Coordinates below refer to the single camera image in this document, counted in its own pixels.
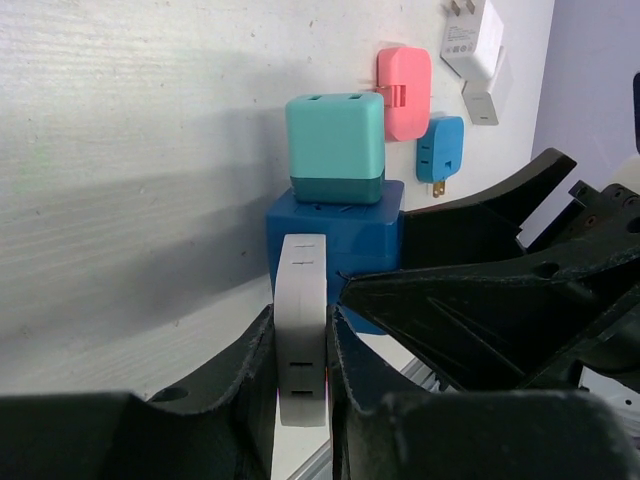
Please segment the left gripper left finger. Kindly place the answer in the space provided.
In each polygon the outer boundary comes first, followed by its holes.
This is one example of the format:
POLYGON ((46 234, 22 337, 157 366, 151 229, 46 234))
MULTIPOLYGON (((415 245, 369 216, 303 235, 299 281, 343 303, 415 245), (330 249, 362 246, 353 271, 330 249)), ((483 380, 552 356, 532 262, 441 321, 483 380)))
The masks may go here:
POLYGON ((273 308, 149 400, 130 392, 1 400, 4 479, 268 479, 277 396, 273 308))

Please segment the teal plug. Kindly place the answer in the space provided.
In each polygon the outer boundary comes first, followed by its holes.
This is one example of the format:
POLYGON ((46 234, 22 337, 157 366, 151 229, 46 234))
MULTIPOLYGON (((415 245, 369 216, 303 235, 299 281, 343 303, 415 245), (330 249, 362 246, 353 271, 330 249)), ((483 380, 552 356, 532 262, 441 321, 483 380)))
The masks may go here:
POLYGON ((371 205, 385 176, 384 103, 373 92, 310 94, 285 106, 289 176, 303 203, 371 205))

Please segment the blue cube socket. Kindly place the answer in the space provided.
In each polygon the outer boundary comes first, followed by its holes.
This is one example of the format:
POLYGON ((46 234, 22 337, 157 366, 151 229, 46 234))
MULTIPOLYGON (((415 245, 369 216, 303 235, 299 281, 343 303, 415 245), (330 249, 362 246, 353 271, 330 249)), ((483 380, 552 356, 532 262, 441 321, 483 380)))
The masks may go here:
POLYGON ((337 304, 353 276, 399 267, 404 184, 386 180, 373 205, 299 203, 291 190, 267 211, 266 242, 270 280, 276 280, 284 237, 323 234, 327 246, 328 302, 337 304))

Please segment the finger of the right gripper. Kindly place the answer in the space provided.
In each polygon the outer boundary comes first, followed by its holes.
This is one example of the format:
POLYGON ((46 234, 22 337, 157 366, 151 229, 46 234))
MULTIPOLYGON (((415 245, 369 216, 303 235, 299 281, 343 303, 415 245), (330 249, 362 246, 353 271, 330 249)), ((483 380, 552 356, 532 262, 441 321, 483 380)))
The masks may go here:
POLYGON ((639 244, 356 278, 344 306, 467 391, 562 388, 573 363, 639 386, 639 244))

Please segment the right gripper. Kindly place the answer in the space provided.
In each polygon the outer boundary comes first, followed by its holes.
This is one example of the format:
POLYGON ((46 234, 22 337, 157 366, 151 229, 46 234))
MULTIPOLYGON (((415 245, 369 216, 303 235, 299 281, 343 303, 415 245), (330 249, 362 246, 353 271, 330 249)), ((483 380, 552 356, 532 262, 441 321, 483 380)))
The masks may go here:
POLYGON ((507 260, 637 260, 639 195, 614 183, 583 181, 570 203, 528 246, 521 226, 577 162, 548 148, 525 167, 474 195, 403 213, 402 270, 507 260))

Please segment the white plug adapter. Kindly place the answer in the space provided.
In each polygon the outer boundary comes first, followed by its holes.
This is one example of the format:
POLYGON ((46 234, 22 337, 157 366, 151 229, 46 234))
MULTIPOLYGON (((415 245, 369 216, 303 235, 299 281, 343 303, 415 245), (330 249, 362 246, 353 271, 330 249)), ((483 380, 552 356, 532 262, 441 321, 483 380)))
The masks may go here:
POLYGON ((280 421, 289 427, 326 423, 326 237, 284 238, 274 290, 280 421))

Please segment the pink plug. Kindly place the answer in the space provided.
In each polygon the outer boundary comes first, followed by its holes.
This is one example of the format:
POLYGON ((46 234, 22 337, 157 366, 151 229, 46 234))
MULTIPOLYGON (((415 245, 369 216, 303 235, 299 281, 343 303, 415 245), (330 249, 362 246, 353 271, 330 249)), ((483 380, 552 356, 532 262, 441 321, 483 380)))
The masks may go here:
POLYGON ((421 138, 431 115, 432 60, 422 48, 385 48, 377 55, 377 88, 384 99, 387 142, 421 138))

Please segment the long white charger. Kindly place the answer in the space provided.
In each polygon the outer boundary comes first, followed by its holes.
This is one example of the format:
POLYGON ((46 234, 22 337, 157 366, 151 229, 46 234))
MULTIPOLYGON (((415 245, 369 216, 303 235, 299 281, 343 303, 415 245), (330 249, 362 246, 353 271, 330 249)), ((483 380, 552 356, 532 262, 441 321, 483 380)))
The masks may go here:
POLYGON ((462 89, 462 98, 474 125, 496 126, 499 124, 499 102, 491 82, 467 81, 462 89))

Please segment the white USB charger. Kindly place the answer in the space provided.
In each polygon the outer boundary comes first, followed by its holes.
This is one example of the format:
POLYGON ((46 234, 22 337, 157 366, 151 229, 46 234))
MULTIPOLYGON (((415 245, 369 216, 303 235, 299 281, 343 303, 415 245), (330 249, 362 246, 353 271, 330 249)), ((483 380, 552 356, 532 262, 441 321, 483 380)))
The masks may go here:
POLYGON ((493 77, 504 23, 490 0, 446 1, 440 57, 465 81, 493 77))

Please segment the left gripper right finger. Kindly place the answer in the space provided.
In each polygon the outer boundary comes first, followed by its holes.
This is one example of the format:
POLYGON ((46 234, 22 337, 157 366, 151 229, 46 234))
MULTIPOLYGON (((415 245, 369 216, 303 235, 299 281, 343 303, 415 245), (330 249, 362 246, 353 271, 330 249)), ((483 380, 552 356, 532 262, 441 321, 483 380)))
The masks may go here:
POLYGON ((335 479, 636 479, 617 415, 583 391, 430 393, 327 309, 335 479))

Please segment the blue plug adapter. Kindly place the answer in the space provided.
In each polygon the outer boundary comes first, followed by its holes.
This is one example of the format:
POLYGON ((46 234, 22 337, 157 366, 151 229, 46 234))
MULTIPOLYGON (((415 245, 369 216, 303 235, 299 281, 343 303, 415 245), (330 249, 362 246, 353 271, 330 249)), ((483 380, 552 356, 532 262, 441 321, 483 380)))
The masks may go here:
POLYGON ((461 168, 464 150, 464 120, 459 116, 431 119, 426 133, 416 143, 416 178, 429 184, 432 196, 445 194, 446 181, 461 168))

